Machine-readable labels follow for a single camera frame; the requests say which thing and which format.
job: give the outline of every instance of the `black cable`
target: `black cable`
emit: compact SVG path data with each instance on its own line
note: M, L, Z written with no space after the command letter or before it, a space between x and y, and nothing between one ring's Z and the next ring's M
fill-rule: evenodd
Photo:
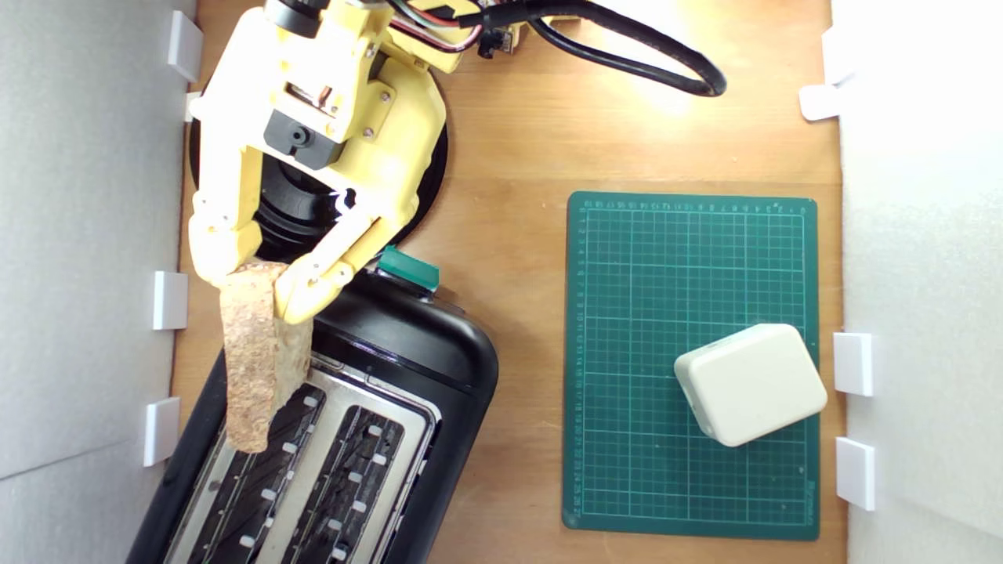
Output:
M640 61L631 60L573 41L544 23L547 16L575 16L590 20L606 29L624 35L679 61L695 72L701 80ZM506 2L483 11L459 16L460 27L483 25L485 29L505 27L522 21L529 22L547 41L556 47L592 62L642 76L698 96L719 96L727 88L727 80L712 62L679 41L639 21L584 0L521 0Z

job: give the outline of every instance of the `wooden table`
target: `wooden table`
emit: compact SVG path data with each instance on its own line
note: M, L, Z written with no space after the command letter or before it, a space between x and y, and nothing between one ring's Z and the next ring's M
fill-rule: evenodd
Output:
M454 74L440 76L450 111L447 178L403 249L441 268L449 293L494 342L501 372L430 562L842 564L847 508L834 493L833 438L844 434L845 403L831 390L827 338L843 323L839 133L833 122L805 122L797 107L797 89L821 79L828 3L604 3L667 22L718 64L729 88L720 98L684 95L572 58L536 36L515 57L487 61L470 53ZM654 4L664 7L639 11ZM240 13L255 5L260 0L200 2L204 79ZM622 52L644 51L591 25L564 27ZM189 175L185 188L187 220ZM817 542L583 532L561 524L565 223L576 190L817 201L822 375L831 397L821 424ZM194 274L187 240L181 263ZM222 345L217 299L193 275L174 375L185 416Z

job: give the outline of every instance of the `green lever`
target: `green lever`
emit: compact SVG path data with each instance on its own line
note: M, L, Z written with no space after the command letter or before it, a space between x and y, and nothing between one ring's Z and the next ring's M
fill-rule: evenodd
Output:
M434 293L438 289L438 267L405 255L393 245L388 245L383 249L383 255L380 257L379 263L376 264L376 268L387 274L403 278L429 292Z

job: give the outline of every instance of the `black circular base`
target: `black circular base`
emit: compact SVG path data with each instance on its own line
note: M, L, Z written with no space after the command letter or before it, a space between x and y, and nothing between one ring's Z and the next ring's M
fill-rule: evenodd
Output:
M200 138L201 126L199 120L194 119L189 135L189 163L196 187L199 186ZM410 223L391 239L391 245L399 244L414 231L438 196L445 176L448 146L443 126L431 163L418 184L418 210ZM346 202L351 205L353 198L354 194L349 191ZM310 252L338 223L341 214L334 204L331 188L266 154L262 161L261 204L255 214L263 239L257 256L267 261L292 263Z

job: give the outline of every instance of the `red wire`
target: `red wire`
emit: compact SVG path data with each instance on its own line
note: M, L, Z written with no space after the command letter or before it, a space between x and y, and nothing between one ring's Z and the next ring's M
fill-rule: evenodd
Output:
M443 19L443 18L440 18L438 16L433 16L432 14L429 14L428 12L426 12L424 10L419 10L419 9L415 8L414 6L411 6L411 9L414 10L415 12L417 12L418 14L420 14L421 17L427 18L428 21L430 21L432 23L435 23L437 25L441 25L441 26L444 26L444 27L459 27L459 22L456 21L456 20Z

